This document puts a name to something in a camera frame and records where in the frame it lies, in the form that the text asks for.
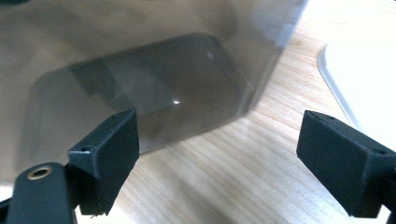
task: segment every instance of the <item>wooden table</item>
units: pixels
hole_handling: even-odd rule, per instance
[[[353,13],[394,16],[394,6],[390,0],[311,0],[254,110],[211,132],[143,154],[110,215],[78,220],[385,223],[386,209],[378,219],[349,217],[295,150],[305,110],[347,122],[318,72],[319,52],[337,30],[353,22]]]

